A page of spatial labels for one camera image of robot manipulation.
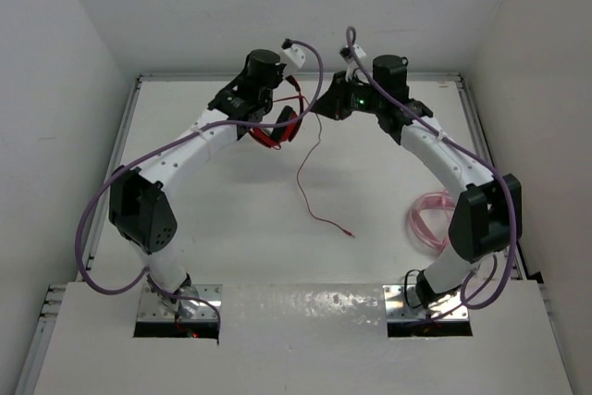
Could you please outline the red black headphones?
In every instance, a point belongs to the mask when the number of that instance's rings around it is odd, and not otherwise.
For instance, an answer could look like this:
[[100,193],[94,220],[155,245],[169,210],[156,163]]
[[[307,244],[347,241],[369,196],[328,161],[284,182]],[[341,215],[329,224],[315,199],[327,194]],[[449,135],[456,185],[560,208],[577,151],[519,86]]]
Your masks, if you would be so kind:
[[297,94],[287,97],[286,100],[297,99],[299,111],[296,112],[291,106],[285,105],[276,121],[277,124],[282,124],[282,127],[274,127],[273,129],[253,128],[248,131],[248,134],[255,141],[266,148],[279,150],[283,142],[291,142],[296,137],[301,127],[301,121],[298,120],[298,117],[302,116],[307,100],[302,94],[300,83],[294,76],[287,77],[287,82],[295,89]]

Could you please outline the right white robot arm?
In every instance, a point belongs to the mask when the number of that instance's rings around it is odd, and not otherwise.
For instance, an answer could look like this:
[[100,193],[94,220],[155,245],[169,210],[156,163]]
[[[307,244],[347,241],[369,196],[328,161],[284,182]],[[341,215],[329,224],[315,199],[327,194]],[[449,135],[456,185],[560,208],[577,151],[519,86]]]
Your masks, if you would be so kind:
[[456,143],[432,110],[411,97],[406,58],[378,56],[365,80],[359,80],[361,58],[348,50],[341,56],[348,66],[334,74],[327,91],[315,101],[314,113],[337,121],[354,112],[375,116],[378,126],[415,155],[454,202],[449,243],[418,273],[414,298],[408,303],[427,308],[459,289],[485,257],[504,249],[515,256],[522,234],[521,183]]

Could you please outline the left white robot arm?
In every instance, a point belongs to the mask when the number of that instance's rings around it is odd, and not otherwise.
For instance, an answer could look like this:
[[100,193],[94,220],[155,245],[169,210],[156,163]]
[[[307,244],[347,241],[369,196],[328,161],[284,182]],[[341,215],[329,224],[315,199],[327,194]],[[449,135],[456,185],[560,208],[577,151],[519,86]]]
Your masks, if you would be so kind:
[[123,172],[110,188],[110,223],[134,246],[151,287],[176,312],[187,314],[200,304],[187,299],[196,291],[178,255],[173,194],[216,153],[241,139],[249,124],[263,120],[286,66],[286,57],[276,52],[251,51],[240,74],[216,94],[176,147]]

